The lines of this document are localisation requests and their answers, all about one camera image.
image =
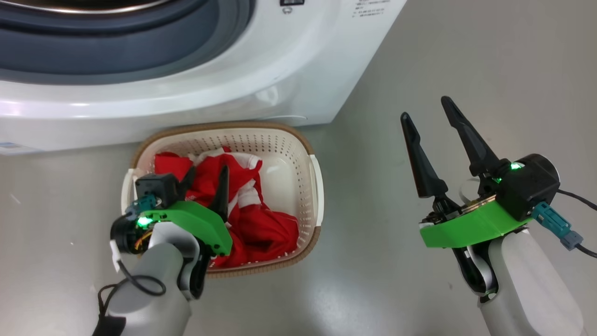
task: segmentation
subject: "front-loading washing machine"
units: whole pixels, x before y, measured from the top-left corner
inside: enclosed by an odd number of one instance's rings
[[[0,153],[329,123],[405,0],[0,0]]]

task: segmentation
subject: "laundry basket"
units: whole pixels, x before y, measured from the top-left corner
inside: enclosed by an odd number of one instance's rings
[[[228,146],[233,152],[255,154],[263,160],[260,170],[264,202],[274,211],[298,219],[297,248],[271,261],[234,268],[210,268],[208,277],[261,273],[293,265],[311,252],[324,216],[324,185],[319,163],[308,141],[292,127],[258,122],[216,123],[183,127],[158,133],[141,144],[122,184],[121,207],[137,198],[133,183],[153,173],[154,157],[173,152],[185,157]]]

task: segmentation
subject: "green 3d-printed mount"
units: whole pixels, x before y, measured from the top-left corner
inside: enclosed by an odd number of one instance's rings
[[[232,237],[217,213],[192,201],[178,201],[168,209],[148,210],[141,214],[154,221],[173,222],[211,247],[216,255],[230,255]]]
[[[528,223],[516,221],[496,201],[450,221],[424,227],[420,230],[429,248],[463,248],[501,237]]]

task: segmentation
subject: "red and white garment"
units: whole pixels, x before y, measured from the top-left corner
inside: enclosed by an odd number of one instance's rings
[[[229,268],[268,261],[296,249],[298,220],[286,213],[271,211],[263,203],[260,157],[232,153],[228,147],[188,158],[169,152],[155,157],[155,173],[172,173],[179,181],[193,165],[196,165],[196,177],[186,200],[203,206],[208,206],[216,194],[222,167],[228,166],[230,172],[226,226],[232,236],[232,252],[229,256],[217,257],[213,266]]]

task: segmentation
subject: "basket handle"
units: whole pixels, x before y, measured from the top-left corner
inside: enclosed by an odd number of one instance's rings
[[[324,180],[321,176],[321,168],[319,167],[319,161],[315,157],[315,155],[309,155],[311,158],[311,163],[313,164],[313,171],[315,173],[314,180],[315,180],[315,189],[316,194],[314,198],[317,199],[317,219],[315,222],[316,227],[320,227],[321,223],[324,221]]]
[[[135,173],[138,173],[139,171],[139,169],[129,168],[127,173],[124,175],[124,180],[122,181],[122,191],[120,193],[120,209],[123,215],[128,206],[136,197],[134,194],[131,196],[131,190],[133,190],[133,183],[137,179]]]

